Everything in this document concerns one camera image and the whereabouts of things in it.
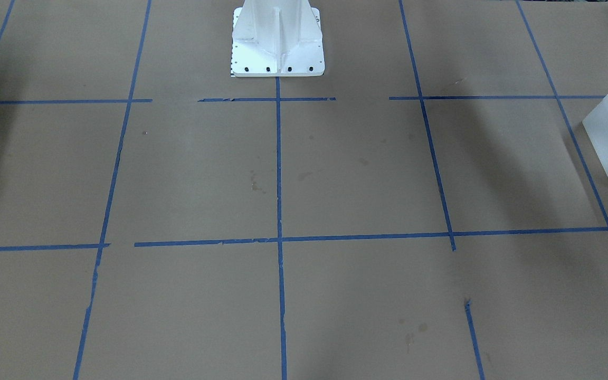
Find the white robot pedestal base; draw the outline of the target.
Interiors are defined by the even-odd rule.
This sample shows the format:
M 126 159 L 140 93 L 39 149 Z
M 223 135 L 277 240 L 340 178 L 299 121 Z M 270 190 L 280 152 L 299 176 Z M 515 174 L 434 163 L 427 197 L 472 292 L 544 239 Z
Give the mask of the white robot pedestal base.
M 233 11 L 233 77 L 320 77 L 325 70 L 321 14 L 309 1 L 245 1 Z

